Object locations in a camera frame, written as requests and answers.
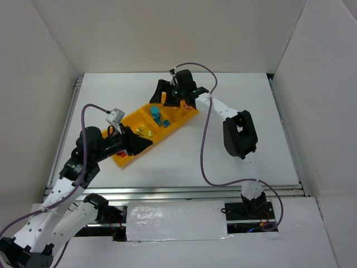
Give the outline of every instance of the wire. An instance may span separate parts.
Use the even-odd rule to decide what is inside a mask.
[[[85,114],[85,110],[88,108],[88,107],[94,107],[98,110],[101,110],[105,113],[110,113],[110,111],[106,110],[106,109],[103,109],[102,107],[99,107],[95,104],[86,104],[85,106],[83,106],[82,108],[82,112],[81,112],[81,127],[82,127],[82,137],[83,137],[83,144],[86,145],[87,142],[86,142],[86,133],[85,133],[85,124],[84,124],[84,114]],[[81,183],[83,182],[84,180],[84,175],[85,175],[85,172],[86,172],[86,167],[87,167],[87,146],[83,146],[83,167],[82,167],[82,171],[81,171],[81,175],[80,175],[80,178],[78,181],[76,181],[76,186],[73,188],[73,190],[64,198],[62,198],[61,200],[55,202],[54,204],[51,204],[50,206],[48,206],[46,209],[53,209],[53,208],[56,208],[58,207],[60,204],[62,204],[63,202],[65,202],[66,200],[68,200],[77,190],[78,188],[80,187]],[[26,218],[29,218],[29,217],[32,217],[32,216],[36,216],[36,215],[39,215],[41,213],[43,213],[44,210],[36,210],[36,211],[33,211],[29,214],[26,214],[24,216],[21,216],[17,219],[15,219],[14,221],[12,221],[11,223],[9,223],[8,225],[6,225],[4,227],[4,229],[1,230],[0,232],[0,239],[1,237],[4,235],[4,233],[6,232],[6,230],[8,230],[11,226],[13,226],[14,224],[26,219]]]
[[[111,214],[113,216],[113,218],[119,223],[120,228],[123,229],[122,223],[120,222],[120,220],[118,220],[118,218],[112,213]]]
[[[109,219],[109,230],[110,230],[110,234],[113,236],[112,219],[110,218],[110,215],[109,215],[108,219]]]
[[[79,207],[79,206],[78,206],[76,203],[74,203],[74,202],[72,203],[72,205],[75,205],[76,207]],[[74,210],[72,210],[72,209],[70,209],[70,208],[69,208],[68,210],[69,210],[69,211],[72,211],[72,212],[74,211]]]
[[[201,173],[202,173],[202,176],[204,178],[204,180],[211,186],[213,187],[226,187],[226,186],[229,186],[229,185],[232,185],[232,184],[236,184],[236,183],[242,183],[244,181],[258,181],[262,184],[264,184],[266,187],[268,187],[275,195],[276,197],[278,198],[279,202],[280,202],[280,207],[281,207],[281,214],[280,214],[280,218],[278,220],[278,222],[272,227],[272,228],[268,228],[268,229],[264,229],[262,228],[263,231],[266,231],[266,232],[269,232],[269,231],[272,231],[274,229],[276,229],[279,224],[281,223],[281,221],[283,220],[283,215],[284,215],[284,206],[283,206],[283,202],[281,200],[281,197],[279,196],[279,194],[269,185],[267,184],[265,181],[263,180],[258,180],[258,179],[240,179],[240,180],[234,180],[234,181],[231,181],[229,183],[222,183],[222,184],[215,184],[215,183],[212,183],[210,182],[207,177],[206,177],[206,174],[205,174],[205,170],[204,170],[204,161],[203,161],[203,155],[204,155],[204,147],[205,147],[205,141],[206,141],[206,135],[207,135],[207,129],[208,129],[208,124],[209,124],[209,121],[210,121],[210,116],[211,116],[211,112],[212,112],[212,106],[213,106],[213,102],[212,102],[212,93],[213,91],[217,88],[217,85],[218,85],[218,79],[217,79],[217,76],[210,70],[208,69],[206,66],[202,65],[202,64],[199,64],[199,63],[182,63],[182,64],[178,64],[175,68],[178,68],[178,67],[181,67],[181,66],[184,66],[184,65],[196,65],[196,66],[200,66],[202,68],[204,68],[205,70],[207,70],[213,77],[214,77],[214,80],[215,80],[215,84],[213,86],[213,88],[211,89],[210,91],[210,98],[209,98],[209,101],[210,101],[210,104],[209,104],[209,108],[208,108],[208,113],[207,113],[207,118],[206,118],[206,122],[205,122],[205,127],[204,127],[204,130],[203,130],[203,136],[202,136],[202,142],[201,142],[201,151],[200,151],[200,166],[201,166]]]
[[[108,135],[108,137],[112,136],[112,135],[114,134],[114,132],[115,132],[114,127],[113,127],[112,125],[108,126],[108,128],[107,128],[107,135]]]
[[[56,262],[56,264],[55,264],[55,266],[54,266],[53,268],[57,268],[58,264],[60,264],[60,261],[62,260],[62,257],[63,257],[63,255],[65,254],[65,251],[66,251],[66,249],[67,249],[67,246],[68,246],[68,244],[69,244],[69,241],[70,241],[70,240],[68,240],[67,243],[65,244],[65,247],[63,248],[60,257],[58,258],[58,260],[57,260],[57,262]]]
[[[264,213],[264,214],[266,214],[266,215],[268,216],[268,220],[267,220],[267,222],[269,222],[269,220],[270,220],[270,215],[269,215],[269,213],[268,213],[268,212],[266,212],[265,210],[263,210],[263,213]]]

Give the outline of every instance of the metal frame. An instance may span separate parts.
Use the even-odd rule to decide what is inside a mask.
[[[51,169],[51,174],[48,180],[47,188],[44,194],[44,199],[48,196],[53,188],[53,181],[56,179],[57,174],[54,174],[56,165],[58,165],[60,155],[63,150],[65,139],[67,137],[67,132],[72,119],[73,111],[76,106],[76,101],[80,92],[81,84],[83,78],[78,78],[74,87],[74,92],[70,107],[67,113],[67,118],[65,121],[64,129],[61,135],[61,139],[57,148],[57,153],[55,157],[54,164]],[[269,83],[272,88],[272,93],[274,99],[276,96],[272,87],[271,80]],[[288,146],[291,152],[292,160],[295,166],[295,170],[301,184],[294,187],[291,186],[274,186],[278,194],[283,197],[304,197],[309,196],[310,191],[308,191],[305,185],[305,180],[303,179],[303,173],[301,167],[298,164],[297,156],[292,150],[289,135],[284,126],[284,120],[282,119],[281,109],[279,107],[279,101],[276,100],[276,106],[278,113],[281,117],[284,133],[288,142]],[[225,202],[241,202],[240,194],[242,188],[240,186],[230,186],[227,188],[213,188],[207,187],[187,187],[187,188],[89,188],[87,189],[76,201],[82,201],[84,197],[90,193],[97,193],[109,200],[111,205],[127,205],[131,201],[141,201],[141,202],[167,202],[167,201],[178,201],[178,200],[212,200],[220,199]],[[269,198],[273,198],[275,195],[268,188],[264,187],[264,191]]]
[[[300,181],[300,183],[302,185],[302,189],[303,189],[303,191],[305,193],[305,196],[306,197],[310,197],[311,196],[310,187],[308,185],[307,178],[306,178],[305,172],[303,171],[301,162],[300,162],[300,160],[298,158],[296,146],[295,146],[295,144],[293,142],[291,131],[290,131],[290,127],[288,125],[288,120],[286,119],[286,116],[284,115],[284,113],[282,111],[281,100],[279,98],[278,93],[275,91],[273,80],[270,79],[270,78],[268,80],[269,80],[270,88],[271,88],[272,93],[273,93],[273,98],[275,100],[275,105],[277,107],[277,110],[278,110],[278,113],[279,113],[279,116],[280,116],[280,119],[281,119],[281,125],[282,125],[283,130],[284,130],[286,141],[288,143],[291,159],[292,159],[292,162],[293,162],[294,167],[295,167],[297,178],[298,178],[298,180]]]
[[[260,219],[245,219],[241,221],[227,221],[227,225],[234,224],[234,223],[259,223],[262,222]],[[275,219],[270,219],[269,222],[275,222]],[[86,225],[87,227],[104,227],[109,228],[109,223],[89,223]],[[126,227],[127,224],[125,222],[121,223],[112,223],[110,224],[111,227]]]
[[[78,98],[78,95],[79,95],[79,90],[80,90],[80,87],[82,86],[82,81],[83,81],[83,77],[78,77],[76,82],[75,82],[74,89],[73,89],[73,95],[72,95],[72,98],[71,98],[71,102],[70,102],[69,109],[68,109],[68,112],[67,112],[65,124],[64,124],[62,133],[61,133],[60,142],[59,142],[58,147],[57,147],[54,163],[52,164],[52,168],[51,168],[51,172],[50,172],[50,176],[49,176],[47,185],[52,185],[52,183],[54,181],[54,176],[57,175],[57,174],[54,174],[54,172],[55,172],[55,169],[56,169],[56,167],[58,165],[59,158],[60,158],[60,155],[62,154],[63,146],[64,146],[65,140],[67,138],[69,125],[70,125],[71,120],[72,120],[74,107],[76,106],[77,98]]]

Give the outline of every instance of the blue object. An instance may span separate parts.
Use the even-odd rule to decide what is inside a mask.
[[[162,125],[163,125],[164,127],[168,127],[168,126],[170,125],[169,120],[163,121],[163,122],[162,122]]]
[[[161,124],[161,114],[160,114],[160,109],[157,108],[156,106],[152,106],[150,108],[150,113],[154,121],[160,125]]]

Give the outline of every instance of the black bracket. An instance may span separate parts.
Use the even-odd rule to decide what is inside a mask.
[[[134,134],[128,126],[120,124],[122,133],[103,138],[102,132],[97,127],[86,127],[87,135],[87,167],[81,183],[86,189],[94,177],[100,172],[98,162],[122,151],[127,150],[128,155],[137,155],[153,142]],[[76,140],[76,148],[72,151],[71,158],[66,162],[60,172],[60,179],[65,177],[75,184],[81,175],[83,168],[83,134],[80,133]]]
[[[164,106],[179,107],[181,101],[185,101],[188,106],[192,106],[196,109],[195,99],[209,91],[203,87],[197,87],[192,74],[189,70],[182,70],[175,73],[170,70],[170,73],[174,75],[173,80],[176,85],[171,84],[169,81],[160,79],[157,83],[157,87],[154,95],[150,99],[150,103],[161,103],[162,93],[166,92]]]
[[[3,237],[0,240],[0,255],[14,268],[49,268],[54,260],[53,245],[47,245],[42,253],[31,253],[29,246],[22,248],[14,238]]]
[[[261,195],[257,200],[252,200],[253,206],[247,203],[225,203],[221,210],[226,215],[227,221],[247,221],[250,219],[275,219],[272,202],[267,202],[266,196]]]
[[[247,215],[252,216],[256,214],[261,214],[263,212],[264,206],[267,203],[267,197],[264,192],[257,197],[249,200],[243,195],[240,195],[243,201],[243,209]]]
[[[250,152],[257,149],[258,136],[255,131],[252,117],[248,111],[238,112],[232,118],[223,122],[224,147],[231,156],[245,159]]]
[[[111,216],[120,222],[124,222],[126,212],[109,205],[108,200],[99,194],[89,194],[84,198],[83,202],[92,204],[98,210],[97,218],[95,219],[98,223],[107,223],[108,217]]]

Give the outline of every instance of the white wall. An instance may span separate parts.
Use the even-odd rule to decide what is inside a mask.
[[[357,19],[357,1],[356,0],[342,0],[351,14]]]
[[[79,74],[274,73],[305,0],[31,0]]]
[[[21,217],[31,211],[32,204],[11,204],[11,203],[4,203],[0,205],[0,228],[2,229],[10,222],[14,221],[18,217]],[[10,227],[6,232],[6,237],[12,237],[14,233],[16,233],[20,228],[22,228],[24,222],[18,222]]]
[[[337,262],[357,262],[357,22],[341,0],[308,0],[273,85]]]
[[[26,0],[0,8],[0,224],[39,202],[74,79]]]

